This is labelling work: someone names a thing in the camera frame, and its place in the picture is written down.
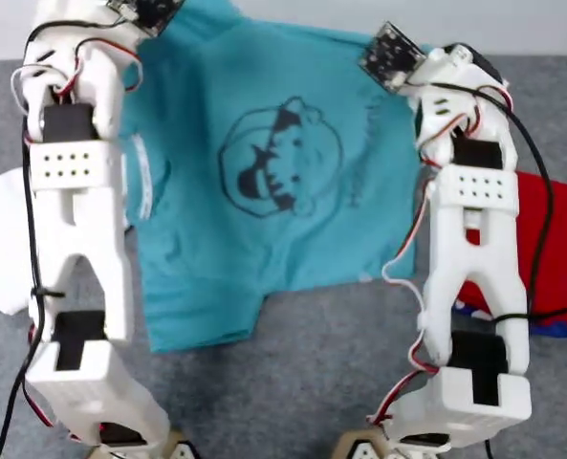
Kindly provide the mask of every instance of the blue fabric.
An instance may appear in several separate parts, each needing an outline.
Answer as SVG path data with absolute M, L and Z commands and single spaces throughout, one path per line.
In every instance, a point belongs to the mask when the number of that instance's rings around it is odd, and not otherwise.
M 367 40 L 188 0 L 141 47 L 122 140 L 154 351 L 247 338 L 265 295 L 379 277 L 394 256 L 419 162 L 405 100 L 357 65 Z M 411 275 L 413 259 L 393 274 Z

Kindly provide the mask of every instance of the red fabric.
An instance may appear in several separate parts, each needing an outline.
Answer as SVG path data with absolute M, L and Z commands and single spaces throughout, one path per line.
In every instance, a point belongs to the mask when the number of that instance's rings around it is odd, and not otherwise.
M 529 286 L 532 259 L 535 245 L 542 228 L 546 208 L 546 189 L 539 176 L 519 173 L 520 214 L 517 219 L 517 245 L 519 271 L 521 278 Z M 567 308 L 567 185 L 554 182 L 555 216 L 549 232 L 549 238 L 542 255 L 540 275 L 536 285 L 534 311 L 552 312 Z M 468 305 L 488 312 L 489 308 L 478 287 L 466 283 L 459 294 L 459 299 Z M 542 325 L 554 321 L 566 321 L 567 315 L 544 320 Z

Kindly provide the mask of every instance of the wire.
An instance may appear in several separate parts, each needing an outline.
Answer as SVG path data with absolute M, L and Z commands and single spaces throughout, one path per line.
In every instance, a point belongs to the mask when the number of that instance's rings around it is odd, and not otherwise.
M 9 434 L 9 428 L 11 426 L 11 418 L 13 416 L 13 408 L 15 406 L 17 392 L 23 381 L 26 379 L 26 372 L 33 362 L 34 354 L 36 354 L 36 350 L 38 349 L 38 346 L 43 338 L 43 330 L 45 328 L 45 293 L 43 292 L 43 286 L 41 285 L 41 273 L 39 270 L 38 255 L 36 250 L 36 230 L 34 228 L 33 197 L 30 184 L 30 149 L 24 142 L 24 134 L 27 130 L 27 124 L 27 119 L 24 118 L 22 121 L 22 172 L 24 178 L 24 198 L 26 200 L 26 211 L 28 214 L 28 236 L 31 253 L 31 267 L 33 270 L 34 280 L 33 295 L 36 300 L 38 324 L 33 333 L 33 342 L 30 345 L 26 358 L 22 362 L 22 365 L 17 372 L 17 376 L 13 381 L 11 392 L 9 394 L 7 409 L 5 411 L 5 419 L 0 431 L 0 458 L 2 457 L 3 449 L 5 448 L 5 443 L 7 442 L 7 435 Z
M 421 227 L 421 223 L 422 223 L 424 216 L 425 216 L 425 211 L 427 210 L 427 201 L 428 201 L 428 199 L 427 199 L 427 187 L 430 183 L 431 183 L 431 180 L 427 180 L 424 183 L 421 204 L 419 206 L 419 209 L 417 210 L 417 213 L 415 214 L 415 218 L 413 219 L 413 223 L 412 223 L 412 226 L 410 228 L 410 231 L 406 235 L 400 249 L 398 250 L 398 252 L 396 253 L 396 256 L 394 258 L 392 258 L 391 260 L 389 260 L 387 263 L 385 263 L 383 265 L 382 271 L 381 271 L 382 278 L 385 280 L 385 282 L 387 282 L 390 285 L 400 285 L 400 286 L 406 287 L 408 290 L 410 290 L 412 292 L 412 294 L 415 295 L 415 298 L 417 299 L 417 303 L 419 304 L 421 312 L 425 311 L 425 304 L 424 304 L 423 296 L 421 295 L 421 292 L 419 292 L 419 289 L 417 288 L 417 286 L 415 284 L 413 284 L 410 280 L 407 280 L 407 279 L 392 278 L 389 275 L 388 271 L 393 265 L 395 265 L 402 258 L 404 258 L 404 256 L 408 252 L 408 249 L 411 247 L 413 240 L 417 236 L 417 233 L 419 232 L 419 228 Z M 435 367 L 435 366 L 433 366 L 429 363 L 424 363 L 422 361 L 417 360 L 417 352 L 419 351 L 423 341 L 424 341 L 424 331 L 422 331 L 419 334 L 419 336 L 417 337 L 415 342 L 408 349 L 408 361 L 410 362 L 410 364 L 413 367 L 415 367 L 418 370 L 425 371 L 425 372 L 432 373 L 432 374 L 437 373 L 438 372 L 437 367 Z
M 483 98 L 491 102 L 497 108 L 499 108 L 508 118 L 511 120 L 514 125 L 517 127 L 523 139 L 530 147 L 530 151 L 532 152 L 532 156 L 534 157 L 535 163 L 538 167 L 538 171 L 540 172 L 540 176 L 544 182 L 544 185 L 547 190 L 547 206 L 546 206 L 546 215 L 544 217 L 544 221 L 542 224 L 542 229 L 540 230 L 540 234 L 538 236 L 538 241 L 536 243 L 535 252 L 534 252 L 534 259 L 532 260 L 532 271 L 530 274 L 530 285 L 528 288 L 528 295 L 527 295 L 527 311 L 530 315 L 534 310 L 534 301 L 535 301 L 535 290 L 538 280 L 538 275 L 540 273 L 540 262 L 542 259 L 542 253 L 544 253 L 544 248 L 546 246 L 547 238 L 549 236 L 549 230 L 551 229 L 551 222 L 553 221 L 553 215 L 555 213 L 555 193 L 553 191 L 553 184 L 551 182 L 551 178 L 549 177 L 549 171 L 542 159 L 542 155 L 540 154 L 540 150 L 536 146 L 532 135 L 528 131 L 527 127 L 523 124 L 523 122 L 519 119 L 519 117 L 512 111 L 512 100 L 511 105 L 505 105 L 496 98 L 483 93 L 478 89 L 471 89 L 465 88 L 463 86 L 457 86 L 455 84 L 448 84 L 448 83 L 431 83 L 432 86 L 437 88 L 449 89 L 452 91 L 460 91 L 468 94 L 472 94 L 477 98 Z
M 28 108 L 26 108 L 26 100 L 23 96 L 20 96 L 20 91 L 17 88 L 17 78 L 24 79 L 26 77 L 36 77 L 36 74 L 42 72 L 55 72 L 59 76 L 62 77 L 62 81 L 68 81 L 68 77 L 64 72 L 57 69 L 56 67 L 52 67 L 51 65 L 47 64 L 24 64 L 21 67 L 15 69 L 11 74 L 10 79 L 10 86 L 11 86 L 11 94 L 13 95 L 13 99 L 15 100 L 15 104 L 17 108 L 24 114 L 24 116 L 28 116 Z M 64 83 L 58 85 L 59 88 L 62 88 Z
M 81 29 L 114 29 L 118 26 L 126 24 L 128 21 L 126 19 L 121 19 L 120 17 L 112 24 L 99 24 L 98 22 L 88 22 L 88 21 L 77 21 L 77 20 L 62 20 L 62 21 L 50 21 L 44 22 L 34 28 L 34 30 L 28 35 L 26 40 L 26 46 L 24 48 L 24 54 L 30 45 L 36 38 L 44 31 L 48 29 L 53 29 L 56 27 L 79 27 Z
M 417 213 L 415 214 L 415 218 L 413 219 L 411 228 L 408 234 L 406 235 L 400 249 L 396 253 L 396 256 L 391 260 L 389 260 L 387 263 L 385 263 L 382 267 L 383 279 L 391 285 L 401 285 L 406 287 L 408 290 L 410 290 L 417 298 L 417 302 L 422 312 L 425 311 L 425 304 L 424 304 L 424 299 L 421 293 L 419 292 L 417 286 L 407 279 L 392 278 L 387 271 L 389 268 L 391 268 L 393 265 L 398 263 L 406 255 L 408 249 L 412 245 L 413 240 L 417 236 L 417 233 L 419 231 L 419 228 L 421 227 L 421 223 L 425 216 L 425 211 L 427 210 L 427 201 L 428 201 L 427 187 L 429 186 L 430 183 L 431 180 L 427 180 L 424 183 L 421 204 L 419 206 L 419 209 L 417 210 Z M 415 342 L 413 342 L 413 344 L 408 349 L 408 361 L 415 368 L 415 370 L 409 373 L 408 375 L 406 375 L 405 377 L 403 377 L 401 380 L 398 381 L 396 385 L 394 385 L 394 387 L 389 391 L 389 393 L 387 393 L 387 395 L 382 400 L 381 405 L 377 409 L 376 413 L 366 417 L 366 421 L 368 421 L 370 424 L 374 426 L 379 426 L 383 422 L 383 420 L 389 417 L 387 415 L 389 406 L 393 404 L 393 402 L 396 400 L 400 392 L 402 392 L 402 390 L 408 385 L 408 383 L 410 383 L 418 375 L 423 373 L 435 374 L 438 372 L 438 368 L 436 366 L 431 365 L 429 363 L 424 363 L 417 359 L 416 355 L 419 349 L 421 348 L 423 341 L 424 341 L 424 331 L 422 330 L 419 336 L 417 337 L 417 339 L 415 340 Z
M 33 409 L 34 414 L 41 421 L 41 423 L 43 423 L 43 425 L 46 427 L 53 427 L 54 422 L 47 417 L 45 411 L 43 411 L 43 409 L 33 400 L 33 398 L 28 393 L 28 390 L 26 389 L 26 380 L 22 381 L 22 392 L 24 392 L 24 398 L 26 399 L 26 402 L 28 403 L 30 408 Z
M 100 37 L 97 37 L 97 36 L 93 36 L 93 37 L 85 38 L 85 39 L 79 41 L 77 43 L 77 45 L 75 46 L 75 72 L 73 73 L 71 78 L 68 79 L 68 81 L 64 85 L 64 87 L 58 91 L 58 94 L 60 96 L 62 96 L 62 97 L 66 96 L 75 87 L 76 80 L 78 79 L 78 77 L 79 77 L 79 75 L 82 71 L 82 68 L 83 68 L 83 59 L 81 59 L 81 56 L 79 55 L 79 51 L 81 50 L 82 46 L 84 46 L 85 44 L 90 43 L 90 42 L 104 43 L 105 45 L 108 45 L 112 48 L 115 48 L 118 51 L 122 51 L 123 53 L 129 55 L 133 59 L 135 65 L 137 66 L 138 79 L 137 79 L 137 82 L 135 84 L 125 88 L 125 91 L 126 92 L 132 92 L 132 91 L 136 91 L 137 89 L 139 89 L 139 87 L 142 84 L 142 80 L 143 80 L 142 61 L 141 61 L 141 58 L 139 57 L 139 55 L 137 55 L 133 51 L 121 46 L 121 44 L 116 43 L 115 41 L 107 40 L 106 38 L 100 38 Z
M 394 385 L 393 388 L 387 393 L 387 395 L 385 395 L 384 399 L 382 399 L 381 405 L 379 405 L 377 412 L 370 416 L 366 416 L 366 421 L 368 421 L 368 423 L 372 424 L 373 426 L 380 426 L 385 419 L 390 419 L 391 416 L 387 414 L 389 406 L 394 403 L 400 392 L 402 392 L 402 390 L 412 380 L 417 378 L 422 373 L 424 373 L 424 371 L 414 370 L 404 376 L 401 380 L 399 380 L 398 383 L 396 383 L 396 385 Z
M 494 459 L 491 451 L 491 440 L 485 440 L 485 452 L 487 453 L 487 459 Z

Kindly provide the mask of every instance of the gray carpet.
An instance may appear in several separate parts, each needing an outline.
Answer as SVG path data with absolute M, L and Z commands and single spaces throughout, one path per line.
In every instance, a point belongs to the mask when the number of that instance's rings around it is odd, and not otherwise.
M 497 58 L 513 83 L 517 112 L 543 148 L 556 179 L 567 182 L 567 58 Z M 12 63 L 0 63 L 0 173 L 20 165 L 19 118 L 8 92 Z M 533 170 L 520 148 L 522 168 Z M 419 278 L 427 261 L 426 228 Z M 132 251 L 134 242 L 129 241 Z M 71 300 L 95 307 L 99 295 L 81 267 Z M 407 371 L 416 305 L 399 289 L 343 286 L 267 301 L 253 339 L 164 356 L 149 355 L 142 321 L 130 369 L 205 458 L 329 459 L 339 435 L 363 426 Z M 28 318 L 0 314 L 0 425 L 15 371 L 26 352 Z M 567 340 L 534 339 L 529 377 L 534 416 L 494 441 L 497 459 L 567 458 Z M 10 459 L 78 459 L 82 447 L 42 427 L 20 400 L 7 446 Z M 483 458 L 481 448 L 450 458 Z

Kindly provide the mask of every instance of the cartoon face print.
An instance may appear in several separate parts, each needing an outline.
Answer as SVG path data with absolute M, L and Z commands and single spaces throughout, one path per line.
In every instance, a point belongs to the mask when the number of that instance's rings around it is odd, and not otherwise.
M 247 114 L 230 136 L 220 152 L 224 191 L 257 217 L 311 213 L 342 161 L 338 134 L 301 98 Z

